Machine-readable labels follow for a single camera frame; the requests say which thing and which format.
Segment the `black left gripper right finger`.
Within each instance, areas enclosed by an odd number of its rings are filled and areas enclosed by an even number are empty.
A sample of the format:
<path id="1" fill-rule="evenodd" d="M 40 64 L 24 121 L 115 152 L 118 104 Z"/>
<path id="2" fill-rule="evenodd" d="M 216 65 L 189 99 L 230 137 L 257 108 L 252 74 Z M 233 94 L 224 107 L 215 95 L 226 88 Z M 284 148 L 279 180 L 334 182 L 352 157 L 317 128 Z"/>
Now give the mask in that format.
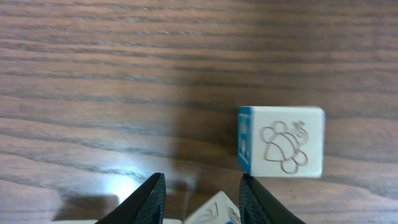
<path id="1" fill-rule="evenodd" d="M 242 224 L 305 224 L 247 173 L 240 181 L 239 212 Z"/>

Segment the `red letter A block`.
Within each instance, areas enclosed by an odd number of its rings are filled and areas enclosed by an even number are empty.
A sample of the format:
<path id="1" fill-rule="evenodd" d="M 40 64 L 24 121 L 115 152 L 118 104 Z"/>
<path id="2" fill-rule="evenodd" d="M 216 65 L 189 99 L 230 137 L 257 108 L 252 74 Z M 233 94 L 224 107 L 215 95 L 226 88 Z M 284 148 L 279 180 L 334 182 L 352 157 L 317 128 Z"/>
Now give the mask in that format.
<path id="1" fill-rule="evenodd" d="M 50 224 L 95 224 L 97 220 L 60 220 L 53 221 Z"/>

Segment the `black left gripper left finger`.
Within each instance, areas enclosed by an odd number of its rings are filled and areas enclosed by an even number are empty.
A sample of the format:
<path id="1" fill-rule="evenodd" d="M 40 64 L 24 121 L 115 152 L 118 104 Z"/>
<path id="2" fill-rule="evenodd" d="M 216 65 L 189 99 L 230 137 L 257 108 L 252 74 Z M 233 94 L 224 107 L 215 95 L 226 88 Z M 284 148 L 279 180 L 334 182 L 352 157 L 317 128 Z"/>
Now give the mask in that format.
<path id="1" fill-rule="evenodd" d="M 157 172 L 95 224 L 163 224 L 165 201 L 165 175 Z"/>

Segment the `blue number 2 block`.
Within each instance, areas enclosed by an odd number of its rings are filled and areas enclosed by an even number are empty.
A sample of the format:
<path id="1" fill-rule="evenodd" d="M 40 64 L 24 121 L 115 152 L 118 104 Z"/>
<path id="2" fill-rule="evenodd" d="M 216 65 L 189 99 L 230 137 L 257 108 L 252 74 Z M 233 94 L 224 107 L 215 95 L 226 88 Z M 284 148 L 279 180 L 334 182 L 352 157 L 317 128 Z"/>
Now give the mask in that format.
<path id="1" fill-rule="evenodd" d="M 184 224 L 240 224 L 239 208 L 223 192 L 219 191 L 195 210 Z"/>

